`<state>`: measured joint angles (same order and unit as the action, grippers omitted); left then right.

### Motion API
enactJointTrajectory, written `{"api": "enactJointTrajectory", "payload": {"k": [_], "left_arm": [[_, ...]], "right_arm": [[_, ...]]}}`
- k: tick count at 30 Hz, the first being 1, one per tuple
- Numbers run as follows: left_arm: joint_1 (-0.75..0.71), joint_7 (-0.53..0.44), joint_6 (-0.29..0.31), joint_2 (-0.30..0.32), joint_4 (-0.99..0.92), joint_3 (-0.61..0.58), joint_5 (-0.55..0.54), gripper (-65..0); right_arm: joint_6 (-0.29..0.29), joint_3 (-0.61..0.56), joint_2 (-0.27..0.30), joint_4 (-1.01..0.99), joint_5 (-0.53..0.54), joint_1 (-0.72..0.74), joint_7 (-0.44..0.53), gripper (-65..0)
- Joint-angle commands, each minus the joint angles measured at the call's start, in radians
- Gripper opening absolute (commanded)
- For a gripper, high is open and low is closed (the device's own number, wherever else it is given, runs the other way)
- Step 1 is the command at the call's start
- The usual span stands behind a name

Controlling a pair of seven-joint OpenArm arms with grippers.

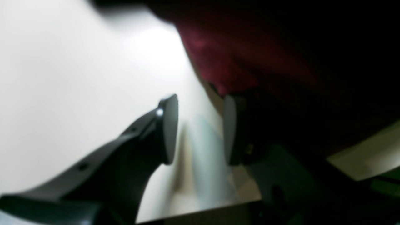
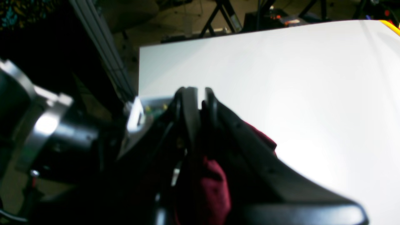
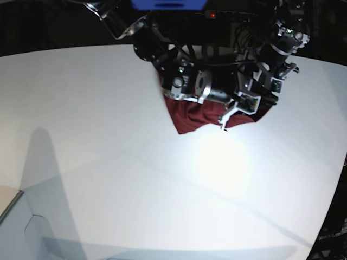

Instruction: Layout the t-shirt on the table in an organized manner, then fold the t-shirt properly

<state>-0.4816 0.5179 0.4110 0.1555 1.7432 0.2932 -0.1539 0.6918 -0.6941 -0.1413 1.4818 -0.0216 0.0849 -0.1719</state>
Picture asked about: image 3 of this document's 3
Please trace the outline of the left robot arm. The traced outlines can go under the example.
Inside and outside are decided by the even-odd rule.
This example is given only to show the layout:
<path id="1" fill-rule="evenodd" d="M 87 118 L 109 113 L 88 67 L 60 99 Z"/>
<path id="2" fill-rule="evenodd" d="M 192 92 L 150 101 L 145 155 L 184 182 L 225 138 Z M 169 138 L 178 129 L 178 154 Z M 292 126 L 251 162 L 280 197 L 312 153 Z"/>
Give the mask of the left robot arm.
<path id="1" fill-rule="evenodd" d="M 251 32 L 255 40 L 252 54 L 259 78 L 252 89 L 268 106 L 278 102 L 283 82 L 290 72 L 299 73 L 295 63 L 286 60 L 310 41 L 310 29 L 304 21 L 305 1 L 251 1 L 254 18 Z"/>

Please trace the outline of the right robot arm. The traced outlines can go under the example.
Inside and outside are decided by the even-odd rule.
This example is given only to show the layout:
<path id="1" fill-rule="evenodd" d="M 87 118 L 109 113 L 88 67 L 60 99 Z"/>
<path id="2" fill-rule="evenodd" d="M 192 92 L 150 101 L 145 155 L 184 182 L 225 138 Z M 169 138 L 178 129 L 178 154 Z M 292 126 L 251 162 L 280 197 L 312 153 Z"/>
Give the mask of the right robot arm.
<path id="1" fill-rule="evenodd" d="M 84 6 L 96 14 L 117 40 L 129 38 L 135 54 L 156 69 L 166 107 L 179 134 L 207 125 L 225 129 L 251 122 L 237 112 L 226 115 L 235 96 L 235 75 L 244 60 L 225 56 L 225 63 L 198 60 L 191 45 L 184 50 L 175 37 L 165 36 L 177 20 L 161 21 L 171 12 L 138 10 L 131 1 L 87 1 Z"/>

